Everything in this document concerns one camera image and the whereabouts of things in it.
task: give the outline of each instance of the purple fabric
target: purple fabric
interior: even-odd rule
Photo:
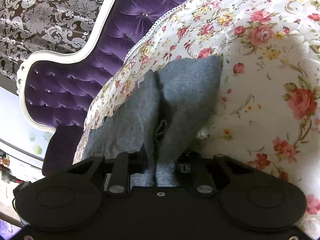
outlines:
[[[29,70],[25,99],[31,118],[54,128],[63,127],[54,137],[55,143],[64,141],[70,126],[74,143],[79,143],[90,103],[104,84],[122,67],[129,51],[163,14],[185,0],[116,0],[97,46],[82,62],[60,64],[39,61]],[[49,174],[59,166],[72,164],[76,149],[57,149],[49,144],[43,173]]]

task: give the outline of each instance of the lace trim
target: lace trim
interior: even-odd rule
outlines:
[[[146,42],[147,40],[149,40],[151,38],[151,36],[153,35],[155,29],[168,17],[170,17],[171,15],[173,15],[176,11],[178,11],[181,7],[184,6],[185,3],[187,3],[189,0],[186,0],[185,2],[183,2],[182,4],[178,5],[177,7],[173,8],[172,10],[166,12],[164,15],[162,15],[156,22],[155,24],[150,28],[150,30],[148,31],[148,33],[140,40],[136,43],[136,45],[134,45],[129,52],[127,53],[127,55],[124,58],[124,64],[126,63],[126,61],[128,60],[128,58],[131,56],[131,54],[144,42]]]

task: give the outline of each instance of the gray garment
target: gray garment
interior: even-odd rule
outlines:
[[[173,60],[148,71],[114,115],[91,130],[83,158],[114,158],[144,145],[149,170],[134,176],[134,185],[154,186],[156,174],[159,187],[177,186],[174,162],[213,113],[221,71],[220,56]]]

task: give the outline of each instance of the purple velvet upholstery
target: purple velvet upholstery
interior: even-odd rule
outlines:
[[[34,63],[25,86],[31,118],[55,128],[83,127],[90,103],[121,68],[128,50],[159,17],[184,1],[116,0],[94,51],[85,60],[66,65],[49,61]],[[65,154],[73,156],[74,152]]]

